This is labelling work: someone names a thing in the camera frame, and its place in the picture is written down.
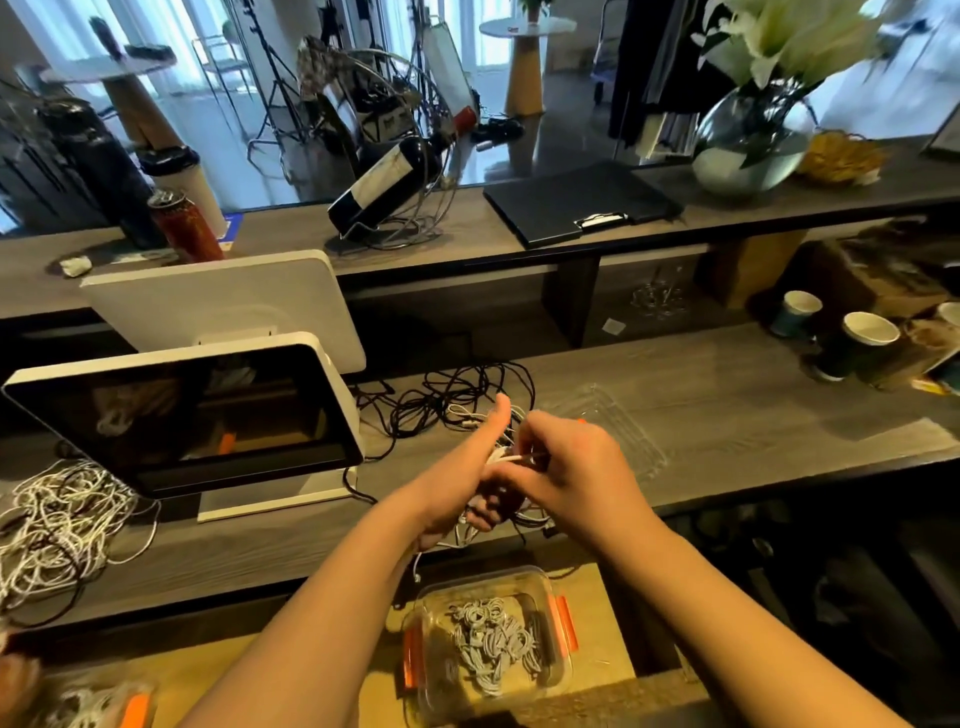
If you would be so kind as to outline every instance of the wine bottle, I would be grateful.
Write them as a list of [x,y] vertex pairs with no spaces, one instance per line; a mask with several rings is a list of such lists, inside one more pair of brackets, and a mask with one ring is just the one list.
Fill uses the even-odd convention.
[[442,155],[455,137],[477,123],[472,107],[453,117],[454,133],[437,131],[428,139],[406,136],[367,170],[327,209],[330,222],[346,240],[362,240],[443,171]]

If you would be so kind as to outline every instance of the plant pot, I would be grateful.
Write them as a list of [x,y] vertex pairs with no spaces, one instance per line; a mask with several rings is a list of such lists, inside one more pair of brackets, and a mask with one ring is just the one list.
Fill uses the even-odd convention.
[[709,192],[746,198],[776,187],[803,160],[815,125],[791,89],[738,88],[697,130],[693,174]]

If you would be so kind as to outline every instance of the person's left hand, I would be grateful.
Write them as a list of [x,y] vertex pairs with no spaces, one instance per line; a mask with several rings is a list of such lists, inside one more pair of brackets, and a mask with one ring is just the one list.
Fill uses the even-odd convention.
[[495,507],[497,496],[471,499],[477,495],[484,466],[496,447],[496,441],[510,424],[510,418],[510,398],[498,394],[487,420],[473,434],[429,470],[403,486],[401,490],[405,496],[416,500],[422,517],[418,550],[426,551],[436,546],[456,526],[468,502],[471,502],[471,508],[467,523],[474,528],[490,531],[502,521],[503,517]]

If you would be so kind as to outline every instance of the wicker basket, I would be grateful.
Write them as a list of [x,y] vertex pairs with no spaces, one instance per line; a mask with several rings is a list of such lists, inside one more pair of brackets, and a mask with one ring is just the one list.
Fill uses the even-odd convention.
[[887,153],[859,134],[820,132],[813,137],[797,174],[823,184],[872,184]]

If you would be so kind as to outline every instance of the round table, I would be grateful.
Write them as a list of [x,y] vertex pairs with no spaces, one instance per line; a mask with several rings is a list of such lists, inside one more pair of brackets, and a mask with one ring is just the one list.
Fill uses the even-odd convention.
[[510,58],[510,82],[507,85],[508,116],[543,113],[543,83],[540,79],[540,38],[573,33],[577,23],[566,17],[547,15],[540,22],[526,18],[501,17],[480,23],[485,36],[508,37],[514,41]]
[[176,62],[175,58],[156,61],[124,56],[116,61],[97,56],[59,63],[43,71],[40,79],[51,84],[103,84],[130,141],[140,149],[166,149],[183,146],[183,141],[137,76]]

